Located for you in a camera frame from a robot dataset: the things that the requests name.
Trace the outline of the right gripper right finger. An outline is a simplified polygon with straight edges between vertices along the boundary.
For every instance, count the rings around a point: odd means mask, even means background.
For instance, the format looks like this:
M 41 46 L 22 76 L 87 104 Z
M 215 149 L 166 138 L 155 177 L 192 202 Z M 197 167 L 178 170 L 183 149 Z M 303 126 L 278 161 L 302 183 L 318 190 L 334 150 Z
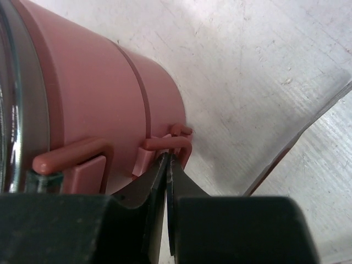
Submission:
M 169 248 L 176 263 L 319 263 L 294 200 L 210 196 L 175 155 L 166 177 Z

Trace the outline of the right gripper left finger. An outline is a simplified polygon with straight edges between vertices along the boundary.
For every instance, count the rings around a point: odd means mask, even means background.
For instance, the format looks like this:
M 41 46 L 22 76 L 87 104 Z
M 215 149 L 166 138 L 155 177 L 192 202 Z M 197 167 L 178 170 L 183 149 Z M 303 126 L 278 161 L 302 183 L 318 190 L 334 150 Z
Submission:
M 168 160 L 113 195 L 1 195 L 1 263 L 157 263 Z

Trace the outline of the grey transparent top lid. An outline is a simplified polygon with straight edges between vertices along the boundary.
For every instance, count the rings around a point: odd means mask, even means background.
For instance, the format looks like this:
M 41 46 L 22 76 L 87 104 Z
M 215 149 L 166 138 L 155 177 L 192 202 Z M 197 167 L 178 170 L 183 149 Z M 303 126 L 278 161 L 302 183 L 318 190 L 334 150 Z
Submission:
M 1 192 L 22 192 L 33 159 L 49 149 L 40 62 L 16 7 L 1 1 Z

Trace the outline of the pink lunch bowl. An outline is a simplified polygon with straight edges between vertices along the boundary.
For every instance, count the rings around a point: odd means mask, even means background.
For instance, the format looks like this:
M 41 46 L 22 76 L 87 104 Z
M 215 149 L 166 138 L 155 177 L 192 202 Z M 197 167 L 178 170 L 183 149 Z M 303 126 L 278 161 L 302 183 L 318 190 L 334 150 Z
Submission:
M 193 139 L 186 126 L 181 94 L 172 77 L 155 61 L 126 48 L 119 50 L 131 66 L 139 84 L 145 109 L 147 139 L 184 137 Z
M 131 181 L 146 137 L 138 77 L 111 40 L 32 1 L 14 1 L 32 38 L 46 88 L 50 150 L 98 140 L 104 151 L 65 168 L 64 190 L 112 194 Z

